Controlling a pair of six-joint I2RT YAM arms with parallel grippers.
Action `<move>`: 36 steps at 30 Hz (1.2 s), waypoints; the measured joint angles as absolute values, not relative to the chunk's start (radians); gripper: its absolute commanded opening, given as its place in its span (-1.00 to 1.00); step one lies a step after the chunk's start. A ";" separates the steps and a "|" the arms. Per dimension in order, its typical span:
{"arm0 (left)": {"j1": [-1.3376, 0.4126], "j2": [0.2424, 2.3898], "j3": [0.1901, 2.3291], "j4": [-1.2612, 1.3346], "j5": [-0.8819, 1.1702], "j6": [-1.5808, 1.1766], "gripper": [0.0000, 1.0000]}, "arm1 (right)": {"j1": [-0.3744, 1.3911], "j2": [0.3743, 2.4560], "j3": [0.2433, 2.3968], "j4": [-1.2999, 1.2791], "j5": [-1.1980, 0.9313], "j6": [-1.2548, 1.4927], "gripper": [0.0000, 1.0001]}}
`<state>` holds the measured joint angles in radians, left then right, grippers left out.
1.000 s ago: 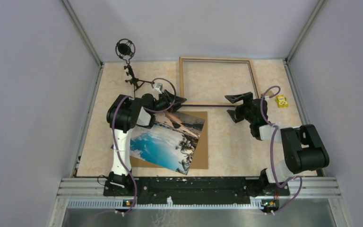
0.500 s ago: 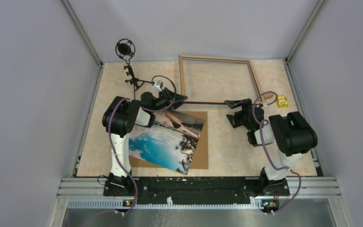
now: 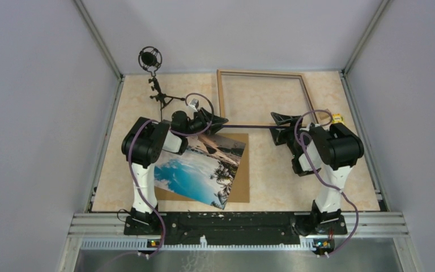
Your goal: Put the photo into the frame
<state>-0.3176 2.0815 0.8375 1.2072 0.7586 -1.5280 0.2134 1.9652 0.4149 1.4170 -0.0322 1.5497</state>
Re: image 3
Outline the wooden picture frame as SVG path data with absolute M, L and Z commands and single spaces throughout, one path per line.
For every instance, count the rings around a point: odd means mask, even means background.
M 216 71 L 219 112 L 231 128 L 275 125 L 271 112 L 301 115 L 316 109 L 304 73 Z

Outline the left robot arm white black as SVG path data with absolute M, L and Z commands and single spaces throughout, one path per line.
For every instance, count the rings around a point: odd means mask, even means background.
M 137 223 L 145 234 L 152 234 L 159 227 L 154 167 L 161 153 L 182 155 L 189 137 L 213 135 L 229 121 L 216 115 L 212 105 L 207 111 L 198 108 L 198 104 L 197 99 L 186 104 L 194 109 L 192 118 L 182 110 L 175 111 L 169 121 L 140 117 L 122 141 L 121 151 L 129 164 L 134 189 L 134 200 L 127 218 L 129 224 Z

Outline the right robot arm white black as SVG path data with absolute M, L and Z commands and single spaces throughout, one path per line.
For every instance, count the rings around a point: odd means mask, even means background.
M 315 174 L 321 183 L 310 214 L 296 220 L 298 231 L 307 235 L 342 227 L 342 192 L 352 168 L 364 154 L 361 139 L 341 122 L 325 129 L 314 123 L 303 126 L 301 116 L 272 112 L 271 117 L 277 125 L 270 130 L 274 144 L 290 149 L 294 173 Z

